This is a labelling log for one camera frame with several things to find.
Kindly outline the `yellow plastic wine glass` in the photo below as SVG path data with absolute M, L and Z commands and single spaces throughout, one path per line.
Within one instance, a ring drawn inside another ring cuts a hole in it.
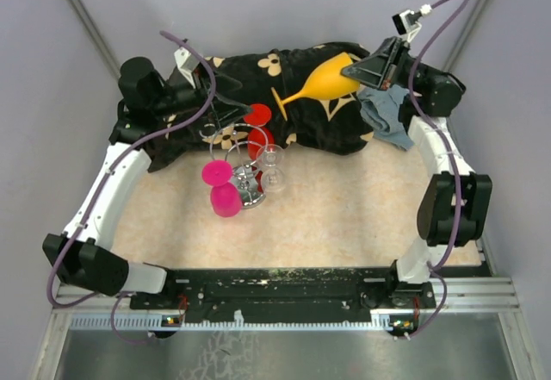
M 302 88 L 286 99 L 281 100 L 275 88 L 271 92 L 283 119 L 288 120 L 285 105 L 300 98 L 334 100 L 351 94 L 360 88 L 360 83 L 344 77 L 341 71 L 353 64 L 347 53 L 340 53 L 318 65 L 308 76 Z

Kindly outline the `pink plastic wine glass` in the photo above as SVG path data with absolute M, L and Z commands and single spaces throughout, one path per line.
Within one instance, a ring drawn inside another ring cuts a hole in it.
M 232 166 L 224 160 L 207 163 L 201 172 L 203 182 L 211 187 L 210 202 L 214 213 L 228 218 L 237 215 L 242 202 L 235 185 L 231 183 Z

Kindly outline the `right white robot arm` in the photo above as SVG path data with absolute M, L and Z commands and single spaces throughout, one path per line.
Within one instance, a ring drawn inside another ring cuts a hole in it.
M 447 118 L 466 91 L 453 74 L 417 62 L 405 40 L 385 39 L 378 49 L 342 70 L 377 92 L 412 87 L 399 107 L 398 120 L 418 148 L 430 181 L 417 213 L 418 237 L 393 264 L 394 280 L 384 287 L 386 300 L 404 307 L 415 296 L 414 284 L 447 262 L 455 248 L 477 240 L 484 229 L 492 180 L 463 158 Z

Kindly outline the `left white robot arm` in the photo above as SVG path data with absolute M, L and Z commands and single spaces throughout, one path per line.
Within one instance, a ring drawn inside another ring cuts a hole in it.
M 214 143 L 219 130 L 248 115 L 243 98 L 244 71 L 238 58 L 203 58 L 195 68 L 177 65 L 164 78 L 146 57 L 120 68 L 122 99 L 108 139 L 102 168 L 77 213 L 60 234 L 48 234 L 42 249 L 52 266 L 48 301 L 60 304 L 53 282 L 104 294 L 148 294 L 160 308 L 177 302 L 173 270 L 133 263 L 112 251 L 115 230 L 134 187 L 147 172 L 159 171 L 198 146 Z

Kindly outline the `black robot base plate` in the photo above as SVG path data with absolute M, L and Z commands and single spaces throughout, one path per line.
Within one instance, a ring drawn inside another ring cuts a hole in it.
M 432 285 L 401 283 L 393 267 L 172 270 L 158 294 L 138 293 L 132 310 L 182 311 L 186 322 L 369 322 L 378 308 L 434 308 Z

